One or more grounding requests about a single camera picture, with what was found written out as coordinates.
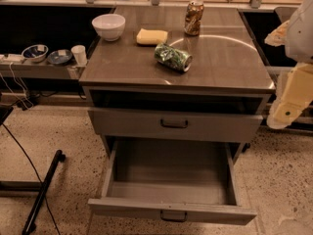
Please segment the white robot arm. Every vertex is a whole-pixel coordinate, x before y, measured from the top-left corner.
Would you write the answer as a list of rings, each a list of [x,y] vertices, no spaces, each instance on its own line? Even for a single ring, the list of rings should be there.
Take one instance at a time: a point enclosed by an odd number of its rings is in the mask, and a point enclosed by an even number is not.
[[[279,75],[276,100],[267,118],[269,127],[282,129],[313,101],[313,0],[304,0],[264,42],[275,47],[284,45],[286,56],[297,61],[294,68]]]

